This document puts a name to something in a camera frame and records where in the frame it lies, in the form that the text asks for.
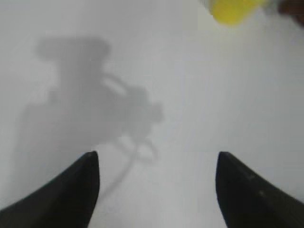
yellow object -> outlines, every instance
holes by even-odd
[[[213,0],[211,13],[220,23],[236,25],[265,2],[266,0]]]

dark object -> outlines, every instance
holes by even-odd
[[[304,26],[304,1],[284,0],[279,5],[279,13],[292,17],[301,26]]]
[[[304,228],[304,205],[228,152],[218,157],[216,191],[228,228]]]
[[[98,155],[90,152],[41,189],[0,211],[0,228],[86,228],[98,193]]]

yellow cup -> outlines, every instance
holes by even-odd
[[[213,0],[211,14],[220,23],[239,24],[266,0]]]

white surface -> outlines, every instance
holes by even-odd
[[[0,10],[1,207],[92,149],[102,181],[92,228],[225,227],[221,150],[304,200],[304,33],[291,21],[257,12],[225,28],[195,0]],[[131,136],[157,159],[118,147],[134,150]]]

white table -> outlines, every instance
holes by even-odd
[[[224,228],[221,150],[304,200],[291,21],[226,28],[195,0],[4,0],[0,15],[1,208],[94,149],[92,228]]]

